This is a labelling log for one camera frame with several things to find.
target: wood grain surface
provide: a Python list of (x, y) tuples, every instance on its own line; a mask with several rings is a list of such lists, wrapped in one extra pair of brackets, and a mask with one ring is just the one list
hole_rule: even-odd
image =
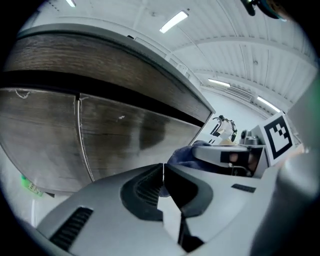
[(166, 163), (200, 127), (121, 102), (80, 96), (81, 133), (95, 180)]
[(91, 182), (74, 104), (67, 94), (0, 90), (0, 144), (18, 170), (47, 192), (76, 192)]
[(139, 92), (203, 123), (212, 113), (178, 80), (169, 79), (125, 50), (89, 36), (50, 33), (19, 39), (4, 70), (55, 71), (87, 76)]

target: black ribbed vent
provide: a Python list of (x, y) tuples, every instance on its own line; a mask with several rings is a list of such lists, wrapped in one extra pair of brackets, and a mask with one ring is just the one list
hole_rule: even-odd
[(50, 238), (50, 241), (61, 249), (67, 251), (76, 240), (92, 212), (93, 210), (88, 208), (78, 208)]
[(163, 186), (163, 172), (156, 170), (140, 180), (136, 187), (136, 195), (148, 205), (157, 207), (161, 187)]

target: white ceiling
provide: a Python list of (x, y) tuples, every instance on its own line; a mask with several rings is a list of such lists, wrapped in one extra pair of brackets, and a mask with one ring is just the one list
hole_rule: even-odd
[[(198, 89), (267, 115), (274, 111), (260, 104), (257, 96), (287, 112), (318, 71), (318, 57), (297, 24), (271, 19), (258, 8), (254, 17), (249, 16), (240, 0), (74, 2), (72, 8), (66, 0), (48, 0), (26, 27), (80, 23), (131, 35), (174, 66), (187, 66), (186, 76)], [(159, 29), (182, 10), (189, 17), (161, 33)], [(230, 83), (231, 88), (208, 78)]]

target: wooden cabinet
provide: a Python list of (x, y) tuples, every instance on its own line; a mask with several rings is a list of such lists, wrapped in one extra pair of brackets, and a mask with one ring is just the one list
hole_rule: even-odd
[(154, 52), (84, 25), (18, 35), (3, 77), (0, 144), (22, 174), (54, 193), (166, 162), (215, 112)]

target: fluorescent light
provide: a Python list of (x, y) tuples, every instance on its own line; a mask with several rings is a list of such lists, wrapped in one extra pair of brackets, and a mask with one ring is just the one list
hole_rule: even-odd
[(76, 4), (73, 0), (66, 0), (66, 1), (71, 7), (76, 7)]
[(188, 17), (187, 13), (185, 13), (183, 10), (180, 11), (176, 16), (174, 16), (166, 24), (164, 24), (162, 28), (160, 28), (160, 32), (166, 33), (174, 25), (177, 25), (179, 22), (183, 21), (187, 17)]
[(268, 105), (270, 108), (274, 109), (275, 111), (280, 112), (279, 108), (275, 107), (270, 102), (266, 101), (265, 99), (261, 98), (260, 96), (258, 96), (258, 100), (263, 102), (264, 104)]
[(226, 87), (230, 87), (230, 84), (226, 83), (226, 82), (220, 82), (220, 81), (217, 81), (217, 80), (213, 80), (213, 79), (208, 79), (211, 83), (216, 83), (218, 85), (221, 85), (221, 86), (226, 86)]

